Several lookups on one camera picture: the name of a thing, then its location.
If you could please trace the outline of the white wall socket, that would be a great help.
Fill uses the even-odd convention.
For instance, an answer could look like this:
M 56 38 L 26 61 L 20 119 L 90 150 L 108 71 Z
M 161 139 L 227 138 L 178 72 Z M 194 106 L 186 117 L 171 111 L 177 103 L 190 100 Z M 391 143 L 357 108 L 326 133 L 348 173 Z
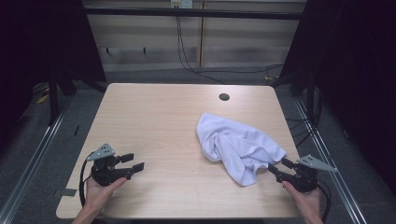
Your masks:
M 171 8 L 193 9 L 192 0 L 170 0 Z

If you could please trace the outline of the black metal stand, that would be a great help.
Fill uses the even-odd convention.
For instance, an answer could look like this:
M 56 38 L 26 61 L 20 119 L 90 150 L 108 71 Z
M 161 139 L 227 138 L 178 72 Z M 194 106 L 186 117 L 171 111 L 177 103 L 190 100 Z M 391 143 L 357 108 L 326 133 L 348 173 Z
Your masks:
M 313 74 L 309 73 L 308 85 L 307 85 L 307 116 L 308 119 L 313 122 L 314 120 L 314 91 L 315 91 L 315 80 Z
M 59 103 L 58 103 L 58 83 L 57 76 L 54 70 L 49 73 L 49 104 L 50 104 L 50 118 L 49 126 L 55 123 L 59 116 Z

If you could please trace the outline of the white towel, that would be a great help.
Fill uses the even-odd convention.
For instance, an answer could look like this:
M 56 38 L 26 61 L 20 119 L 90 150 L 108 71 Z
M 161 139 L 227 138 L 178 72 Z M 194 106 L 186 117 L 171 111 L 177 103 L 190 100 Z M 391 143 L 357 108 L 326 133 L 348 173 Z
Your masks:
M 256 183 L 261 168 L 280 162 L 286 151 L 266 133 L 243 123 L 204 113 L 197 124 L 203 155 L 221 161 L 240 186 Z

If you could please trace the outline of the person's left hand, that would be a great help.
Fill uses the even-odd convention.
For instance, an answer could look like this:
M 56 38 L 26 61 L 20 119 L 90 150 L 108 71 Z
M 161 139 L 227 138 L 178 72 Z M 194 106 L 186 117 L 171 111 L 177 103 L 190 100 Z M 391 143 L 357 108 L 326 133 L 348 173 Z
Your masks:
M 83 206 L 84 210 L 90 216 L 97 217 L 105 208 L 107 202 L 113 195 L 116 189 L 119 189 L 125 184 L 127 179 L 121 177 L 109 186 L 101 186 L 92 177 L 87 180 L 86 202 Z

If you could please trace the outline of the dark curtain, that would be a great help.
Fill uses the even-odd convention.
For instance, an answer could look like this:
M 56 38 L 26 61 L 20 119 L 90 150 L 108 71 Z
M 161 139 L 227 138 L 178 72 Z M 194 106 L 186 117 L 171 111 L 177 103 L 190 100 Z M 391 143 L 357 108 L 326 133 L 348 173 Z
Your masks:
M 0 0 L 0 152 L 18 130 L 33 88 L 64 93 L 106 75 L 82 0 Z
M 396 0 L 306 0 L 280 76 L 318 86 L 396 196 Z

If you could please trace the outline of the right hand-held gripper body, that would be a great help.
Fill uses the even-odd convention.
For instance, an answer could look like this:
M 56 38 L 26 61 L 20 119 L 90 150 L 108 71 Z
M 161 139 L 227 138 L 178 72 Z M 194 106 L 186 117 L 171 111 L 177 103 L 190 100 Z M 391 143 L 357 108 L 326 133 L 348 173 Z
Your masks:
M 329 164 L 307 155 L 301 157 L 293 165 L 296 172 L 298 185 L 295 187 L 299 192 L 309 192 L 318 186 L 318 171 L 337 173 L 338 169 Z

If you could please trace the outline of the metal floor rail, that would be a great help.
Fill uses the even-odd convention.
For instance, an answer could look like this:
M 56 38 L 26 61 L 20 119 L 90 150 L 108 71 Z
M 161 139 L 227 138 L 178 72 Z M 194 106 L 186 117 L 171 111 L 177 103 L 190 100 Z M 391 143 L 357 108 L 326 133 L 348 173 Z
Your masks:
M 60 114 L 47 128 L 44 136 L 39 142 L 39 145 L 35 148 L 33 157 L 27 163 L 27 166 L 19 178 L 14 190 L 11 191 L 10 195 L 7 197 L 5 205 L 0 210 L 0 224 L 12 223 L 12 220 L 14 219 L 27 190 L 30 188 L 40 164 L 44 160 L 56 133 L 63 123 L 64 114 L 68 110 L 70 104 L 71 100 L 68 100 L 62 105 Z
M 329 149 L 327 148 L 318 128 L 308 120 L 308 113 L 304 102 L 300 98 L 295 98 L 294 102 L 302 117 L 306 129 L 308 130 L 309 136 L 311 137 L 320 158 L 325 161 L 330 166 L 336 168 L 337 165 L 331 155 Z M 345 179 L 343 178 L 340 171 L 329 172 L 332 182 L 354 224 L 367 224 L 367 221 L 358 205 L 355 197 L 353 196 L 351 190 L 347 186 Z

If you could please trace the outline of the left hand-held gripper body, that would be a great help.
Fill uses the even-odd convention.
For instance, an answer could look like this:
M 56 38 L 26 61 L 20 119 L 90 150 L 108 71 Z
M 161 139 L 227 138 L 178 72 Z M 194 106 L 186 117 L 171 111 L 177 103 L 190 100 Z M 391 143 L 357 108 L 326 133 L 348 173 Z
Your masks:
M 115 150 L 109 144 L 103 144 L 86 161 L 92 161 L 92 178 L 101 186 L 109 186 L 118 177 L 115 167 L 120 162 L 120 156 L 115 156 Z

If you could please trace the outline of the black horizontal bar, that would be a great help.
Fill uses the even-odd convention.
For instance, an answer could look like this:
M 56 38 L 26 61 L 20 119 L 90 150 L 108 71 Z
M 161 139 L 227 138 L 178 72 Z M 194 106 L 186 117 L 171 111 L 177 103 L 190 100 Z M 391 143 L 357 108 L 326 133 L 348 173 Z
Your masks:
M 298 21 L 303 13 L 238 11 L 215 9 L 174 9 L 174 8 L 136 8 L 136 7 L 84 7 L 86 14 L 95 15 L 134 15 L 134 16 L 170 16 L 197 18 L 232 18 Z

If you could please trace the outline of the wooden wall post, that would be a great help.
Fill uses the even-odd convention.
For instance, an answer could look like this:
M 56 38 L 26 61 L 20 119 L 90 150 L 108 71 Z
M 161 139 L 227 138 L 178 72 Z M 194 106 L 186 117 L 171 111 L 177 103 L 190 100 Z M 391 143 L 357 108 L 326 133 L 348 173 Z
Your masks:
M 200 9 L 205 9 L 205 1 L 201 2 L 199 4 Z M 203 66 L 203 52 L 204 52 L 204 31 L 205 28 L 205 18 L 201 17 L 200 18 L 200 38 L 199 38 L 199 54 L 198 54 L 198 66 L 201 68 Z

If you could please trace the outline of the person's right hand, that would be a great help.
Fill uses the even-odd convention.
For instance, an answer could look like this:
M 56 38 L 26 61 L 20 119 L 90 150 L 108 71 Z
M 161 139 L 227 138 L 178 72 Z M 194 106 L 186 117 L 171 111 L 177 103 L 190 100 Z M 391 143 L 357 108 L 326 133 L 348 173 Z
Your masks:
M 300 215 L 303 220 L 308 216 L 320 216 L 320 198 L 321 192 L 319 189 L 314 189 L 310 192 L 299 192 L 290 182 L 283 181 L 283 188 L 291 195 Z

